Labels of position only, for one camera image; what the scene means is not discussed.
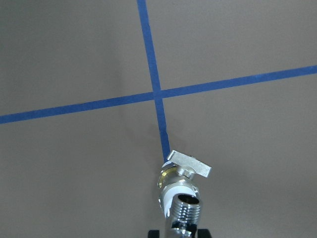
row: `gray floor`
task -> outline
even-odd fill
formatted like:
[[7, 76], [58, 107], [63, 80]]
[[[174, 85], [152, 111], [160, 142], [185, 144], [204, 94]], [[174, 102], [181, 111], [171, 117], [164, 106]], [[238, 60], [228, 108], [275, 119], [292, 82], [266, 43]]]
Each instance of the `gray floor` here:
[[[163, 89], [317, 64], [316, 1], [148, 1]], [[2, 1], [0, 115], [150, 92], [135, 1]], [[315, 238], [317, 76], [164, 99], [213, 238]], [[154, 102], [0, 126], [0, 237], [163, 229]]]

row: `metal threads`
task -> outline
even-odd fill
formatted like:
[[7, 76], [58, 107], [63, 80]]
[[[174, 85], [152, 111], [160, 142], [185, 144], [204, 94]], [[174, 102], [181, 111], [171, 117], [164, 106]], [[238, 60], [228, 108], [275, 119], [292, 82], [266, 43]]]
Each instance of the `metal threads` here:
[[181, 226], [197, 225], [200, 217], [200, 201], [187, 194], [177, 194], [170, 208], [170, 218], [178, 221]]

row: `metal fitting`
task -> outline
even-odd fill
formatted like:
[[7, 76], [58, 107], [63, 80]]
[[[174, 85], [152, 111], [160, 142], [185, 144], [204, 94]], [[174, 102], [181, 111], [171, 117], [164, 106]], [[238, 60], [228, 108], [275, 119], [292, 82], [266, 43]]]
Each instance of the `metal fitting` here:
[[158, 201], [166, 217], [165, 237], [193, 238], [202, 202], [192, 179], [195, 174], [208, 177], [212, 168], [174, 150], [167, 159], [158, 181]]

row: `blue painter's tape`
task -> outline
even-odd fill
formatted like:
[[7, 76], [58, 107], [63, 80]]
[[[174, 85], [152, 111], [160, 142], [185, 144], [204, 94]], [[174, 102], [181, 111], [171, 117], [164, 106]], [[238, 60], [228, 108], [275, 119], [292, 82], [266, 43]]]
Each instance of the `blue painter's tape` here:
[[292, 77], [304, 76], [304, 75], [315, 74], [315, 73], [317, 73], [317, 65], [289, 69], [284, 71], [271, 72], [271, 73], [257, 74], [257, 75], [240, 77], [240, 78], [232, 78], [228, 80], [203, 83], [203, 84], [185, 86], [180, 88], [166, 89], [166, 90], [162, 90], [162, 97], [170, 98], [170, 97], [176, 97], [176, 96], [181, 96], [186, 94], [200, 93], [200, 92], [212, 91], [212, 90], [217, 90], [222, 88], [230, 88], [230, 87], [236, 87], [236, 86], [253, 84], [253, 83], [261, 83], [261, 82], [292, 78]]
[[145, 45], [145, 50], [146, 50], [146, 54], [148, 58], [155, 108], [156, 108], [157, 118], [158, 118], [160, 141], [162, 145], [164, 161], [166, 161], [167, 156], [170, 153], [170, 147], [169, 147], [168, 135], [166, 130], [164, 105], [163, 105], [163, 99], [161, 95], [161, 89], [160, 89], [160, 83], [159, 83], [159, 72], [158, 72], [157, 62], [155, 58], [155, 51], [154, 51], [154, 45], [152, 40], [148, 10], [147, 10], [145, 0], [138, 0], [137, 2], [138, 2], [141, 27], [143, 32], [144, 45]]
[[83, 111], [89, 111], [89, 110], [100, 109], [100, 108], [109, 108], [109, 107], [115, 107], [115, 106], [120, 106], [125, 104], [149, 101], [153, 99], [154, 99], [153, 93], [149, 92], [149, 93], [135, 94], [131, 96], [93, 101], [88, 103], [66, 105], [66, 106], [55, 107], [55, 108], [46, 108], [46, 109], [40, 109], [35, 111], [23, 112], [23, 113], [15, 113], [15, 114], [0, 116], [0, 124], [10, 123], [10, 122], [20, 121], [20, 120], [30, 120], [30, 119], [36, 119], [36, 118], [51, 117], [51, 116], [56, 116], [61, 114], [83, 112]]

